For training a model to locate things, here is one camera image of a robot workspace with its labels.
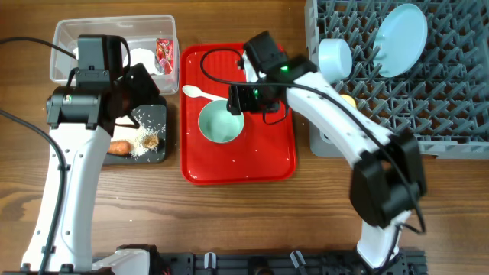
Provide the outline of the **white napkin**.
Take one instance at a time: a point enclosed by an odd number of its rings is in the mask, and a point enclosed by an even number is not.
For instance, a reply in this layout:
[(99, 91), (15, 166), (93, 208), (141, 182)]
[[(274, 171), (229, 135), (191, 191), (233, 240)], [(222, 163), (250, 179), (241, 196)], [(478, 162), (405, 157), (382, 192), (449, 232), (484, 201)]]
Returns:
[(142, 63), (151, 75), (163, 75), (164, 71), (154, 52), (144, 48), (130, 50), (131, 65)]

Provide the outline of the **green bowl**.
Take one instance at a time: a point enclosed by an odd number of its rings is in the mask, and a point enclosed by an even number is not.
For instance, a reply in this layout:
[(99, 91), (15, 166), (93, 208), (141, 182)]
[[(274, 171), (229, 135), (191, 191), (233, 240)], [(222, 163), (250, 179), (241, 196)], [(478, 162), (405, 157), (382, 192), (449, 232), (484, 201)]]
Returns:
[(217, 100), (206, 104), (198, 117), (201, 134), (209, 141), (226, 144), (236, 139), (245, 126), (243, 115), (233, 115), (227, 110), (225, 100)]

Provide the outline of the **white rice pile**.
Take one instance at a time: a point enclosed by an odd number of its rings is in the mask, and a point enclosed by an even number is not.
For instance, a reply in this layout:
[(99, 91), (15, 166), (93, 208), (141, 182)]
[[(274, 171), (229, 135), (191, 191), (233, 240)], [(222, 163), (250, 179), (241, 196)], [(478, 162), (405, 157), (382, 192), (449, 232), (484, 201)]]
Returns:
[(129, 141), (132, 143), (133, 150), (131, 153), (122, 157), (141, 157), (150, 151), (157, 150), (157, 148), (154, 150), (148, 150), (141, 144), (146, 136), (152, 134), (157, 135), (157, 132), (147, 128), (134, 117), (126, 115), (116, 119), (111, 141)]

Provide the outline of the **red snack wrapper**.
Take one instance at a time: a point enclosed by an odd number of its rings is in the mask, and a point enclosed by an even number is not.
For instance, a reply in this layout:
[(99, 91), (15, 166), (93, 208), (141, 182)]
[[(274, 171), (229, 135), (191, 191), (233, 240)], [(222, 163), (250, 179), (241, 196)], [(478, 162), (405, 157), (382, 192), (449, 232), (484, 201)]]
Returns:
[(173, 72), (173, 54), (174, 43), (172, 40), (158, 38), (156, 47), (157, 62), (162, 74), (171, 74)]

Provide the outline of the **white plastic spoon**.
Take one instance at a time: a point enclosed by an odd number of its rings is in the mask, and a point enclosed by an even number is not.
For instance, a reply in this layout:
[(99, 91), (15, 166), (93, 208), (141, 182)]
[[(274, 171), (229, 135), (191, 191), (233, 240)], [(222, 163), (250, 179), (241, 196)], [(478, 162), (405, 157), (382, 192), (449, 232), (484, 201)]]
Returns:
[(205, 98), (210, 101), (223, 101), (226, 98), (223, 98), (218, 95), (209, 94), (207, 92), (203, 92), (199, 87), (192, 85), (185, 85), (182, 87), (183, 93), (190, 98)]

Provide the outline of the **brown food scrap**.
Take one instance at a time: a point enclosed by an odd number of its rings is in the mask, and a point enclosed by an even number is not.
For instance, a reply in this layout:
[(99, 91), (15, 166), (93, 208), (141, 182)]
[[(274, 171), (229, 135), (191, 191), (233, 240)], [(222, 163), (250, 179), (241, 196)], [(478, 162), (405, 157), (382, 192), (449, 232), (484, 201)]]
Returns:
[(142, 146), (144, 148), (147, 148), (148, 150), (154, 150), (158, 148), (159, 143), (160, 143), (160, 139), (155, 134), (146, 136), (141, 142)]

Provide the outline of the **light blue bowl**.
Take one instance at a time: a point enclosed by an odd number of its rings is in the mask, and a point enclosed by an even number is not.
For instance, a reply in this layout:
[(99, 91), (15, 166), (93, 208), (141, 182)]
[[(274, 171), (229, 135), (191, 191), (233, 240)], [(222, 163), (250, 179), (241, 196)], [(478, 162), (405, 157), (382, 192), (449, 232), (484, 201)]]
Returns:
[(319, 44), (319, 70), (328, 83), (349, 77), (352, 55), (348, 43), (342, 39), (323, 39)]

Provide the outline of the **yellow cup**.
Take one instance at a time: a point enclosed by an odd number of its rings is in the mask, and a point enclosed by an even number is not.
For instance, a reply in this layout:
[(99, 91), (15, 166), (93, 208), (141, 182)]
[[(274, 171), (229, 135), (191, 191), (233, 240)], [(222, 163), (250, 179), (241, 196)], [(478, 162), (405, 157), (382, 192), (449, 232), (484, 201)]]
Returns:
[(341, 95), (341, 97), (353, 108), (357, 108), (356, 101), (349, 95)]

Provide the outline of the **light blue plate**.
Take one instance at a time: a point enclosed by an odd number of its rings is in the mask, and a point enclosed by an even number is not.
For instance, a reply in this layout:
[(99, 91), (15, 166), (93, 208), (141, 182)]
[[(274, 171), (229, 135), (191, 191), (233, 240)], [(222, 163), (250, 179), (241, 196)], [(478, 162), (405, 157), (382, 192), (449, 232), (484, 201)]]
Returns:
[(396, 7), (382, 22), (374, 40), (380, 49), (373, 64), (381, 65), (379, 74), (392, 78), (405, 73), (418, 61), (428, 37), (426, 16), (414, 4)]

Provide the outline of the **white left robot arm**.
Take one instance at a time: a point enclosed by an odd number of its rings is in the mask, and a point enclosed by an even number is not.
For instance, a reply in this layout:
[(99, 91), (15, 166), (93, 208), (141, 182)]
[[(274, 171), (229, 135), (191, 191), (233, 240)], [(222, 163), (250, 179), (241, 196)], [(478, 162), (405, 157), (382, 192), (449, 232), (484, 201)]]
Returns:
[(159, 90), (142, 63), (124, 59), (123, 37), (81, 35), (77, 67), (46, 103), (48, 132), (3, 111), (2, 116), (38, 133), (50, 160), (35, 232), (20, 274), (153, 274), (162, 259), (153, 245), (123, 245), (92, 258), (92, 217), (99, 175), (119, 117), (158, 100)]

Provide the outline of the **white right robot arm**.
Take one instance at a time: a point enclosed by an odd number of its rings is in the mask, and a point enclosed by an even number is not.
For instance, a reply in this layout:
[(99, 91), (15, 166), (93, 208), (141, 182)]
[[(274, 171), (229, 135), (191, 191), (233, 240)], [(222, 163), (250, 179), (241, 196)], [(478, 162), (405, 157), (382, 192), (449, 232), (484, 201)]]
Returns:
[(395, 134), (358, 111), (303, 55), (288, 57), (268, 31), (237, 53), (250, 82), (226, 80), (227, 110), (267, 115), (280, 106), (312, 122), (352, 168), (349, 199), (362, 220), (356, 252), (369, 271), (388, 271), (397, 259), (402, 231), (426, 233), (419, 200), (427, 193), (417, 139)]

